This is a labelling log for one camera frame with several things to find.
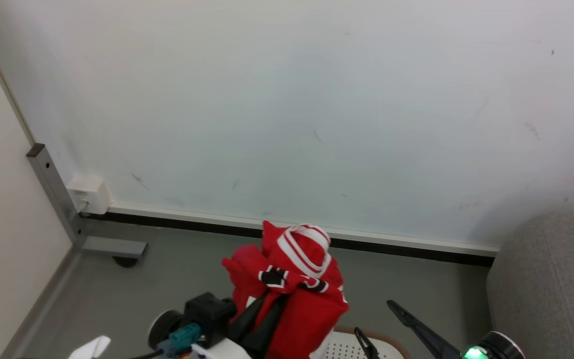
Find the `perforated surface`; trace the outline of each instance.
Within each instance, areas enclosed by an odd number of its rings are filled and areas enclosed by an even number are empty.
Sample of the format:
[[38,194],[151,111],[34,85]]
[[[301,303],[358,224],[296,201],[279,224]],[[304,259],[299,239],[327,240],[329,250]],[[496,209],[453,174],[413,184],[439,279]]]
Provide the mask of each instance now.
[[[378,349],[380,359],[403,359],[394,346],[378,339],[369,338]],[[366,355],[353,334],[333,332],[325,359],[366,359]]]

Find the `metal frame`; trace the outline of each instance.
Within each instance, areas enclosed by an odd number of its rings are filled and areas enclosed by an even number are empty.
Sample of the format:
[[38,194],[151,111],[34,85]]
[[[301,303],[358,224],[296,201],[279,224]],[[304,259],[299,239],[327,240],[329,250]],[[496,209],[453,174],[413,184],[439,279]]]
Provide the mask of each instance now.
[[87,235],[77,208],[44,144],[36,143],[25,156],[30,161],[75,250],[124,258],[143,258],[147,247],[145,242]]

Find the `brown wooden rim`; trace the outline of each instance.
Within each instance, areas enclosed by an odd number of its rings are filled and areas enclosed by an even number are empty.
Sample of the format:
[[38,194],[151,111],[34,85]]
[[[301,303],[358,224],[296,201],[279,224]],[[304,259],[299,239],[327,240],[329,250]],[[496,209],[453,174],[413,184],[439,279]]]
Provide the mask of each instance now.
[[[351,334],[352,336],[354,335],[353,333],[353,328],[350,327],[343,327],[343,326],[337,326],[333,329],[334,332],[339,332],[339,333],[347,333],[347,334]],[[384,341],[385,343],[388,343],[390,345],[392,345],[394,348],[396,348],[396,350],[398,350],[400,352],[400,354],[403,356],[404,359],[411,359],[411,357],[409,356],[409,353],[407,352],[407,350],[397,341],[391,339],[388,336],[385,336],[384,334],[380,334],[377,332],[371,332],[369,330],[362,330],[362,332],[365,334],[365,336],[367,336],[368,338],[371,339],[378,339],[379,341]]]

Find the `cable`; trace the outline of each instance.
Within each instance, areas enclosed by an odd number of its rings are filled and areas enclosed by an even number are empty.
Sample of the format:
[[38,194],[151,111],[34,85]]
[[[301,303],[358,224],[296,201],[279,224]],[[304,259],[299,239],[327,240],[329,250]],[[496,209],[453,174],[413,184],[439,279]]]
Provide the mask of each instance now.
[[142,356],[140,356],[140,357],[130,358],[130,359],[152,359],[152,358],[155,358],[155,357],[161,355],[162,353],[163,353],[163,350],[160,350],[160,349],[159,349],[159,350],[157,350],[156,352],[149,353],[149,354],[146,354],[146,355],[142,355]]

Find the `gray sofa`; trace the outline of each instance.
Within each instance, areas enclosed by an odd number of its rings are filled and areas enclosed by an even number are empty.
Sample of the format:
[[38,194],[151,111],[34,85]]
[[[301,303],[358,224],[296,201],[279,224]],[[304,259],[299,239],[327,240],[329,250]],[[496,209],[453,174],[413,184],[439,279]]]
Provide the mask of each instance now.
[[574,214],[518,229],[497,254],[487,293],[494,330],[527,359],[574,359]]

